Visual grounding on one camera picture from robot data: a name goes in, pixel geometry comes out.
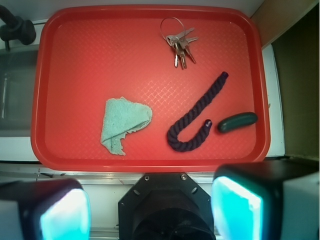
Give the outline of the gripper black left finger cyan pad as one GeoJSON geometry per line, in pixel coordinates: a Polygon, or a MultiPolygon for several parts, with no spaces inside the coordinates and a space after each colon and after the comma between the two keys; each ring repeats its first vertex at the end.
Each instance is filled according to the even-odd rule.
{"type": "Polygon", "coordinates": [[[2,240],[88,240],[90,230],[89,196],[77,180],[1,183],[2,240]]]}

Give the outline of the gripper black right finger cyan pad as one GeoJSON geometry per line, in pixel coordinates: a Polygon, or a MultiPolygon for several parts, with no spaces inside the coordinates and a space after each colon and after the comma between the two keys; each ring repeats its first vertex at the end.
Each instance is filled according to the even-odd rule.
{"type": "Polygon", "coordinates": [[[224,240],[317,240],[317,162],[268,160],[221,165],[214,173],[211,211],[224,240]]]}

